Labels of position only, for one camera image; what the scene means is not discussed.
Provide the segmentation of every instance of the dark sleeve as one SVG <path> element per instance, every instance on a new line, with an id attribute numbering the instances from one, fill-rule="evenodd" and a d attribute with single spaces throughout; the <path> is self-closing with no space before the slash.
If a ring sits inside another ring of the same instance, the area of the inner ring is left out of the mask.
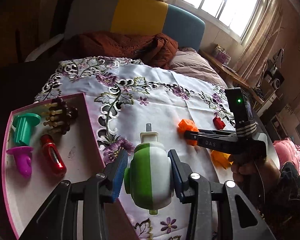
<path id="1" fill-rule="evenodd" d="M 293 232 L 297 226 L 300 233 L 300 175 L 292 163 L 281 168 L 278 185 L 266 194 L 262 213 L 277 239 L 287 239 L 287 228 Z"/>

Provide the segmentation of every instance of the pink clothing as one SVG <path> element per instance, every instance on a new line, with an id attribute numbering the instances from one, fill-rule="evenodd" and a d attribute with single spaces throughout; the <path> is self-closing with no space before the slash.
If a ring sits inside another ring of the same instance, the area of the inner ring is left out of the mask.
<path id="1" fill-rule="evenodd" d="M 273 145 L 279 157 L 280 168 L 286 162 L 291 162 L 300 174 L 300 146 L 295 145 L 290 138 L 274 141 Z"/>

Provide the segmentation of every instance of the green and white toy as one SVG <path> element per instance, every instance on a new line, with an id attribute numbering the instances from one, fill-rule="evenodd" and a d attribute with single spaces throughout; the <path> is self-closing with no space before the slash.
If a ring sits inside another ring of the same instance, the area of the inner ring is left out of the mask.
<path id="1" fill-rule="evenodd" d="M 158 209 L 171 203 L 173 193 L 171 161 L 158 133 L 151 131 L 147 123 L 146 132 L 140 133 L 141 143 L 134 150 L 130 167 L 124 172 L 124 187 L 134 203 L 156 215 Z"/>

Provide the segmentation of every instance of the magenta toy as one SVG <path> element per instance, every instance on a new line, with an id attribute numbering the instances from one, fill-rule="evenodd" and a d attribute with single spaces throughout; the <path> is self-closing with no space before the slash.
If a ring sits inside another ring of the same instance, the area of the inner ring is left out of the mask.
<path id="1" fill-rule="evenodd" d="M 7 154 L 14 156 L 19 173 L 26 179 L 29 179 L 32 173 L 30 158 L 32 151 L 33 148 L 29 146 L 13 147 L 7 150 Z"/>

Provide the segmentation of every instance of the rust-colored puffer jacket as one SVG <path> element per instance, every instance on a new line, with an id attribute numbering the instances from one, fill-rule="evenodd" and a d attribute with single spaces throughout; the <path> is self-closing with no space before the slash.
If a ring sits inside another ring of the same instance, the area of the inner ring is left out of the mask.
<path id="1" fill-rule="evenodd" d="M 169 69 L 169 61 L 178 43 L 163 33 L 155 36 L 123 35 L 111 32 L 91 32 L 64 41 L 57 57 L 66 59 L 94 56 L 141 59 L 151 67 Z"/>

